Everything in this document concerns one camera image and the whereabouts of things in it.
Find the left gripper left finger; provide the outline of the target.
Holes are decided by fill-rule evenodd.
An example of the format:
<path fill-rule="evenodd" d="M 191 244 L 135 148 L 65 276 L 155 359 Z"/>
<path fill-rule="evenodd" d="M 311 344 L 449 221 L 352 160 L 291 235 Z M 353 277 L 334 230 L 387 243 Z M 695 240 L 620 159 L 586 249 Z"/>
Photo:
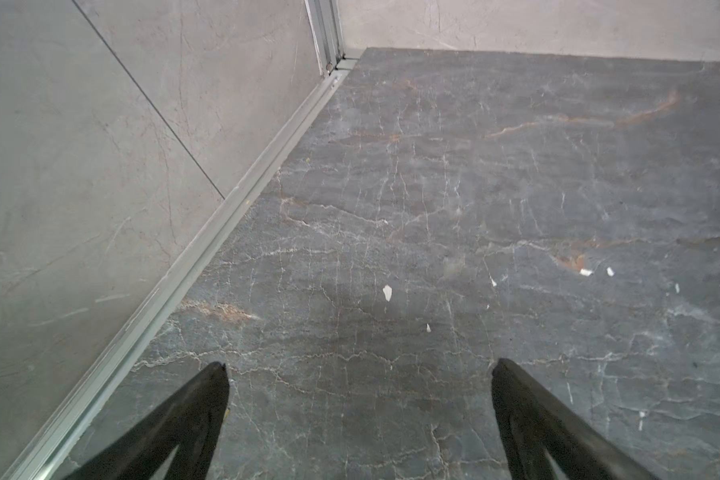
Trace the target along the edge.
<path fill-rule="evenodd" d="M 69 479 L 204 479 L 229 400 L 226 366 L 212 362 Z"/>

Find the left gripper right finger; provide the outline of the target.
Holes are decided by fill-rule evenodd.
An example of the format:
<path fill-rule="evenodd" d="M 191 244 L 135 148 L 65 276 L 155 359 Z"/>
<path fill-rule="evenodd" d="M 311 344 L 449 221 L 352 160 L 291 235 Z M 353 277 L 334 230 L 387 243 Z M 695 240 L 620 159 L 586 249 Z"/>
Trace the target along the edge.
<path fill-rule="evenodd" d="M 491 398 L 514 479 L 654 479 L 514 361 L 492 371 Z"/>

